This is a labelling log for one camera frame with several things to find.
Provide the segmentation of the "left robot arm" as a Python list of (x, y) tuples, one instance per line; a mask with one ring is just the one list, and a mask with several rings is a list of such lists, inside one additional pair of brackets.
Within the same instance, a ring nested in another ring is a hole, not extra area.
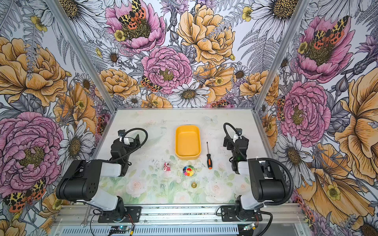
[(143, 128), (119, 130), (118, 138), (111, 145), (108, 160), (75, 160), (66, 170), (56, 187), (60, 200), (85, 203), (100, 211), (100, 220), (133, 223), (135, 220), (120, 196), (111, 195), (99, 187), (101, 177), (124, 177), (132, 165), (130, 155), (140, 149), (148, 140)]

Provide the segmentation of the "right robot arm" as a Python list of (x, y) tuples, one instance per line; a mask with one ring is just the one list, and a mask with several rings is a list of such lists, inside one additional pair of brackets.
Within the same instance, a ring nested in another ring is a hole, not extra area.
[(232, 171), (247, 177), (250, 190), (239, 195), (233, 207), (220, 208), (222, 221), (262, 220), (262, 208), (282, 205), (292, 196), (293, 176), (283, 163), (273, 158), (247, 158), (249, 139), (242, 135), (242, 130), (229, 123), (223, 124), (223, 129), (223, 146), (232, 153), (229, 160)]

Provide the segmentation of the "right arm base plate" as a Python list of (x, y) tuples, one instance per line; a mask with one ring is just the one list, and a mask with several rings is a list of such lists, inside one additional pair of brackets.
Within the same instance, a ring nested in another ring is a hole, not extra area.
[(261, 221), (262, 215), (254, 210), (244, 210), (236, 206), (221, 206), (220, 216), (223, 222)]

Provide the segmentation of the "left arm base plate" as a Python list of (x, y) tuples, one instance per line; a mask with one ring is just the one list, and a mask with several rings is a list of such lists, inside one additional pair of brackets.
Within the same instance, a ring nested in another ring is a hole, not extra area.
[(138, 223), (141, 216), (141, 206), (125, 206), (123, 210), (105, 211), (98, 223)]

